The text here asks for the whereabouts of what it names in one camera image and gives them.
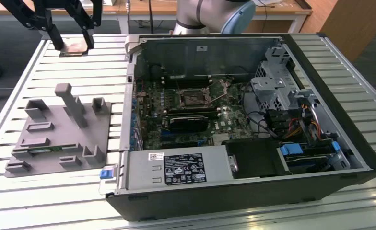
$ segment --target sticker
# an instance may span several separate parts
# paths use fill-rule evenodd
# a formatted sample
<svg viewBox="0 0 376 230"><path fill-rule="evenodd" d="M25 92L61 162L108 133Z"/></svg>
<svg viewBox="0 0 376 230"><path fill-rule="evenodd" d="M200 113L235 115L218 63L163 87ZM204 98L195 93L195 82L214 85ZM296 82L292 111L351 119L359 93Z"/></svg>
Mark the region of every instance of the sticker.
<svg viewBox="0 0 376 230"><path fill-rule="evenodd" d="M148 154L148 160L155 161L155 160L162 160L164 159L164 153L163 152L151 152Z"/></svg>
<svg viewBox="0 0 376 230"><path fill-rule="evenodd" d="M196 52L203 52L203 51L208 51L208 47L207 46L198 46Z"/></svg>
<svg viewBox="0 0 376 230"><path fill-rule="evenodd" d="M167 185L207 182L202 153L163 156L163 158Z"/></svg>

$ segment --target metal panel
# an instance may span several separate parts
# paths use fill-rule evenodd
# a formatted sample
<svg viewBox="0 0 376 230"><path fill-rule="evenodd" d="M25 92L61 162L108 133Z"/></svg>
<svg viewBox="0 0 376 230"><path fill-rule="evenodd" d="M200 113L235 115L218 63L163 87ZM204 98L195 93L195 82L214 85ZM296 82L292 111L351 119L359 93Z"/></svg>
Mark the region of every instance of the metal panel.
<svg viewBox="0 0 376 230"><path fill-rule="evenodd" d="M124 35L96 35L96 49L91 50L87 58L60 59L49 42L43 42L45 44L37 48L0 115L0 229L375 229L376 178L315 202L129 223L100 194L100 170L21 178L5 178L1 175L25 122L27 115L21 108L29 98L43 98L49 105L61 104L61 99L53 96L51 85L64 82L73 84L73 94L80 94L83 102L89 102L93 97L104 97L115 103L108 165L117 162L125 62L104 56L124 55L124 38ZM343 58L330 55L330 50L338 53L330 44L314 34L299 34L294 38L315 61L319 75L376 151L376 95L368 93L372 91L366 88L363 77L352 71L347 62L340 61ZM81 63L83 60L95 61L93 56L101 56L97 57L101 62Z"/></svg>

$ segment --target green circuit board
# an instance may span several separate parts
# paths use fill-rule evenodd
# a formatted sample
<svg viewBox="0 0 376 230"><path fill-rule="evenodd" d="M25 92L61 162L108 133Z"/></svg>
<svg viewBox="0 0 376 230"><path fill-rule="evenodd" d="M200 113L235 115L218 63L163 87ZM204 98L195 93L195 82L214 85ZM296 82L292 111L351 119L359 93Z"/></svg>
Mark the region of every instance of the green circuit board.
<svg viewBox="0 0 376 230"><path fill-rule="evenodd" d="M214 140L218 134L223 134L226 139L254 137L240 104L243 84L228 84L228 87L223 87L223 83L228 82L226 78L212 78L212 81L215 83L202 89L166 89L159 82L137 84L144 150L218 145L220 141L216 143ZM207 97L206 103L200 103L198 97L194 97L202 96L202 92ZM164 110L192 107L218 107L219 116L210 119L204 132L172 133Z"/></svg>

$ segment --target blue latch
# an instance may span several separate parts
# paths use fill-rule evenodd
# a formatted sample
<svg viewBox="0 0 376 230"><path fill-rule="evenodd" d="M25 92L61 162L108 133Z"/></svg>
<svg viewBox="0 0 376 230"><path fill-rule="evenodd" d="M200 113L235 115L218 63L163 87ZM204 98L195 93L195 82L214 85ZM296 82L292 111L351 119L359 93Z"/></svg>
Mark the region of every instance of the blue latch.
<svg viewBox="0 0 376 230"><path fill-rule="evenodd" d="M294 155L294 154L303 154L303 150L300 144L284 144L280 147L280 151L283 152L283 156Z"/></svg>
<svg viewBox="0 0 376 230"><path fill-rule="evenodd" d="M334 142L331 143L331 145L334 146L336 152L339 152L339 150L342 149L339 143L338 143L336 141L334 141Z"/></svg>
<svg viewBox="0 0 376 230"><path fill-rule="evenodd" d="M111 179L113 178L113 169L103 169L100 172L100 179Z"/></svg>

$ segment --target desk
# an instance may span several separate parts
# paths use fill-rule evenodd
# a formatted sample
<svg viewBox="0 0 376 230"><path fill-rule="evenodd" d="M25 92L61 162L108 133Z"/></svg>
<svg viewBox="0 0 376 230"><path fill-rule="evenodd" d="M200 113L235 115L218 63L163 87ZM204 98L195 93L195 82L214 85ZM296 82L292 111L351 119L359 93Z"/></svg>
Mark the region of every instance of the desk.
<svg viewBox="0 0 376 230"><path fill-rule="evenodd" d="M32 0L24 0L25 4L29 6L29 8L33 10L33 2ZM103 20L117 20L117 13L120 9L120 3L121 0L117 0L113 6L103 6ZM88 14L93 13L93 10L91 8L85 9ZM65 10L53 10L53 20L56 21L68 21L75 20L68 15ZM0 21L17 21L17 19L12 16L11 12L5 9L5 7L0 3Z"/></svg>
<svg viewBox="0 0 376 230"><path fill-rule="evenodd" d="M283 3L272 4L275 8L267 8L267 20L292 21L288 32L298 33L303 26L307 16L312 10L303 9L295 0L284 0ZM153 20L176 20L176 0L152 0ZM148 1L131 0L131 20L149 20ZM266 20L264 7L256 7L252 20ZM119 23L123 34L128 34L125 0L121 0L119 9Z"/></svg>
<svg viewBox="0 0 376 230"><path fill-rule="evenodd" d="M327 38L294 34L307 58L376 151L376 92ZM25 124L31 99L63 104L55 85L71 83L81 102L104 97L112 102L107 165L119 163L127 62L124 34L95 35L87 57L59 57L49 40L40 41L28 67L0 113L0 229L259 229L328 230L376 228L376 178L350 186L320 201L250 208L171 219L127 222L100 187L99 169L5 178L5 164ZM303 84L307 84L300 71Z"/></svg>

